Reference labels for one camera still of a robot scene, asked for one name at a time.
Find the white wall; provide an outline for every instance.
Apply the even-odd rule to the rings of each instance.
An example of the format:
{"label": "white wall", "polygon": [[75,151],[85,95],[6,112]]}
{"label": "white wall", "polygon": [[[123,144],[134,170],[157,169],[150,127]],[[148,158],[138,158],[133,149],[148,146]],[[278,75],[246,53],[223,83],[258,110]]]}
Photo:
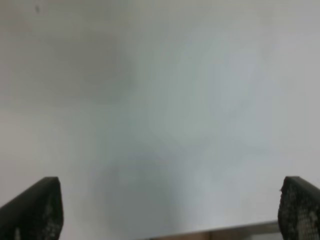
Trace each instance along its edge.
{"label": "white wall", "polygon": [[59,176],[77,240],[275,220],[320,184],[319,7],[1,1],[0,204]]}

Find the gray wall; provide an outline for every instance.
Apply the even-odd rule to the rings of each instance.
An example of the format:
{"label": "gray wall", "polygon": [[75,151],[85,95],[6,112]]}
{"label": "gray wall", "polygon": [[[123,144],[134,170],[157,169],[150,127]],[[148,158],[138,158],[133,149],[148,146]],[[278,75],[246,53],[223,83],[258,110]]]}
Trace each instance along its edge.
{"label": "gray wall", "polygon": [[78,240],[276,219],[320,183],[319,5],[1,1],[0,204],[59,176]]}

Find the dark spot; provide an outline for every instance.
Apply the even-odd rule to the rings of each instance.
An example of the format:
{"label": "dark spot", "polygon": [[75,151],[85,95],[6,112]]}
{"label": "dark spot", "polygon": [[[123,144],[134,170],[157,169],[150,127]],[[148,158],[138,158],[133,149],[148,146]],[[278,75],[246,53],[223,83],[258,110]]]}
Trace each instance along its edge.
{"label": "dark spot", "polygon": [[34,9],[35,9],[35,12],[36,12],[37,14],[40,13],[40,7],[39,7],[39,5],[35,5]]}

